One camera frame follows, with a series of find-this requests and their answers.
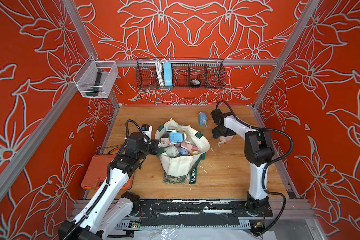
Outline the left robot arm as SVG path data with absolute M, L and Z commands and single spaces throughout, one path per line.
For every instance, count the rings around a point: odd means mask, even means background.
M 122 194 L 115 205 L 112 203 L 135 171 L 142 168 L 147 156 L 157 154 L 159 142 L 151 139 L 152 130 L 150 125 L 139 126 L 134 133 L 126 128 L 125 141 L 108 164 L 105 181 L 72 221 L 62 223 L 60 240 L 108 240 L 125 217 L 140 212 L 140 197 L 130 192 Z

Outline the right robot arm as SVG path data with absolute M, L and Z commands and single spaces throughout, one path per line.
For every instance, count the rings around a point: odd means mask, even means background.
M 247 192 L 246 211 L 250 216 L 257 216 L 269 206 L 269 195 L 285 197 L 281 193 L 270 192 L 267 189 L 268 168 L 285 159 L 294 149 L 293 139 L 285 132 L 254 127 L 237 117 L 231 106 L 226 101 L 219 101 L 216 108 L 211 112 L 211 117 L 216 124 L 212 129 L 214 139 L 227 139 L 233 136 L 240 136 L 245 141 L 245 157 L 250 163 L 250 187 Z M 288 151 L 273 159 L 275 150 L 271 138 L 271 132 L 285 136 L 290 147 Z

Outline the white canvas tote bag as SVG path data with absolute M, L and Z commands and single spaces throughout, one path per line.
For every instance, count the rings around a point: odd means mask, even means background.
M 172 144 L 169 139 L 170 132 L 184 132 L 186 139 L 182 143 Z M 192 171 L 197 169 L 198 164 L 205 159 L 210 149 L 210 143 L 202 132 L 190 126 L 179 125 L 173 119 L 159 126 L 155 139 L 160 142 L 157 157 L 162 164 L 165 184 L 185 184 L 188 177 L 192 175 Z M 165 148 L 169 146 L 184 148 L 189 154 L 170 158 L 165 152 Z

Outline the blue pencil sharpener pink cap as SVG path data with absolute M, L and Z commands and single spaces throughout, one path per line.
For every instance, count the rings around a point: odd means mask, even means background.
M 208 126 L 208 116 L 204 111 L 199 112 L 198 114 L 198 122 L 199 125 L 204 125 L 205 127 Z

